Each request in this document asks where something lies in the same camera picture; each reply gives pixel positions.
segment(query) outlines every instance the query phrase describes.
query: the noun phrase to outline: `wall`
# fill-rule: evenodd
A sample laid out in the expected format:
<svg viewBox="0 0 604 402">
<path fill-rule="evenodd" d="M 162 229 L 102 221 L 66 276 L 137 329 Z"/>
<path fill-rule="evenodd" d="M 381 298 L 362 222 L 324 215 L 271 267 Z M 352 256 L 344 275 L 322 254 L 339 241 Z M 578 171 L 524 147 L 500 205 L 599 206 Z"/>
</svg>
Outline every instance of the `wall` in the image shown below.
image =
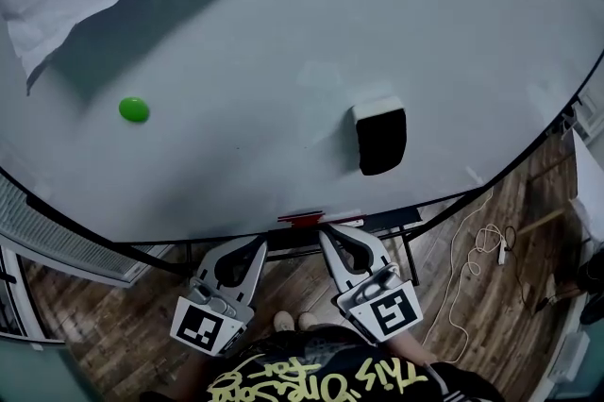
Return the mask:
<svg viewBox="0 0 604 402">
<path fill-rule="evenodd" d="M 597 160 L 597 163 L 604 169 L 604 133 L 600 133 L 590 144 L 589 151 Z"/>
<path fill-rule="evenodd" d="M 587 353 L 575 380 L 556 387 L 554 394 L 557 399 L 586 397 L 604 378 L 604 322 L 596 322 L 584 329 L 591 341 Z"/>
<path fill-rule="evenodd" d="M 0 336 L 0 400 L 3 402 L 100 401 L 64 344 L 32 343 Z"/>
</svg>

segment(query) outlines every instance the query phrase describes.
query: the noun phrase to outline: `person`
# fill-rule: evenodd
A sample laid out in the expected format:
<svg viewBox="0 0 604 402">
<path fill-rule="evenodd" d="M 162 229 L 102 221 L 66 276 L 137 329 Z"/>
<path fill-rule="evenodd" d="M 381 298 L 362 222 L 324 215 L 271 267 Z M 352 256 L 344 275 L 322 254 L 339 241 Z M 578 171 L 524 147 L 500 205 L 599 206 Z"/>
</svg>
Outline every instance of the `person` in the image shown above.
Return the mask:
<svg viewBox="0 0 604 402">
<path fill-rule="evenodd" d="M 404 331 L 382 345 L 356 331 L 320 325 L 309 312 L 274 318 L 275 333 L 212 359 L 190 355 L 174 384 L 141 395 L 142 402 L 381 402 L 503 401 L 489 382 L 436 356 Z"/>
<path fill-rule="evenodd" d="M 556 284 L 555 277 L 550 275 L 545 286 L 545 297 L 537 304 L 535 312 L 543 310 L 547 305 L 555 305 L 568 298 L 575 298 L 588 293 L 593 299 L 585 307 L 581 322 L 590 325 L 604 318 L 604 249 L 600 248 L 592 258 L 582 264 L 574 279 Z"/>
</svg>

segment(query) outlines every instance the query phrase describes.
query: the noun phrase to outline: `black t-shirt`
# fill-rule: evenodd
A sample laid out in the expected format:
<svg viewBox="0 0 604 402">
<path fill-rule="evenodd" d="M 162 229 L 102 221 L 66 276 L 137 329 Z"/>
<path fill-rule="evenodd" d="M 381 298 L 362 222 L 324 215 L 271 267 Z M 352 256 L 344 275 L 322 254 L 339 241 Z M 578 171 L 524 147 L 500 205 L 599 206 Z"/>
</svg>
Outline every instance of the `black t-shirt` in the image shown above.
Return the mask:
<svg viewBox="0 0 604 402">
<path fill-rule="evenodd" d="M 474 373 L 446 363 L 418 367 L 342 327 L 279 332 L 223 362 L 200 401 L 503 400 Z M 168 399 L 141 396 L 143 402 L 160 400 Z"/>
</svg>

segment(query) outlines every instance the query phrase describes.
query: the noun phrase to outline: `wooden floor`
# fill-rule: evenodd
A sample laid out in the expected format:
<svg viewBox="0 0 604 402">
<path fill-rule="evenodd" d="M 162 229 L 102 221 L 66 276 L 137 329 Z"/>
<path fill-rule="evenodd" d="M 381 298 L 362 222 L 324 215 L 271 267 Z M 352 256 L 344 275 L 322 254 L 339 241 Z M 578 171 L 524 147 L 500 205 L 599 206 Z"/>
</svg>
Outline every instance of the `wooden floor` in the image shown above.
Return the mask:
<svg viewBox="0 0 604 402">
<path fill-rule="evenodd" d="M 500 182 L 484 209 L 462 226 L 453 252 L 456 276 L 451 293 L 427 340 L 427 347 L 443 360 L 457 358 L 464 344 L 463 334 L 447 318 L 459 271 L 474 246 L 476 233 L 488 223 L 501 229 L 525 226 L 564 206 L 576 195 L 574 158 L 530 183 L 528 179 L 565 155 L 560 140 L 550 138 Z M 486 196 L 412 243 L 421 280 L 417 293 L 425 314 L 425 321 L 412 330 L 420 341 L 443 302 L 450 276 L 451 238 L 461 220 Z M 422 209 L 422 217 L 434 216 L 445 205 Z M 527 400 L 543 374 L 553 350 L 552 340 L 562 328 L 568 307 L 562 303 L 537 315 L 532 314 L 533 308 L 543 295 L 550 273 L 556 271 L 559 278 L 572 273 L 579 235 L 579 222 L 568 213 L 517 240 L 513 246 L 517 266 L 513 257 L 502 267 L 496 264 L 496 252 L 475 252 L 472 260 L 479 263 L 481 275 L 471 276 L 467 268 L 463 270 L 452 318 L 467 329 L 470 341 L 458 366 L 490 380 L 508 401 Z M 399 260 L 403 273 L 409 276 L 400 240 L 386 243 L 393 259 Z M 182 259 L 182 252 L 175 249 L 169 256 Z M 124 290 L 67 276 L 36 263 L 28 262 L 26 270 L 49 332 L 67 341 L 107 400 L 136 400 L 141 391 L 168 383 L 188 356 L 189 349 L 168 336 L 177 297 L 186 292 L 183 279 L 151 270 L 136 286 Z M 267 263 L 265 271 L 256 298 L 259 310 L 246 336 L 269 333 L 272 316 L 278 310 L 294 315 L 311 310 L 323 322 L 344 323 L 330 304 L 336 291 L 321 256 Z"/>
</svg>

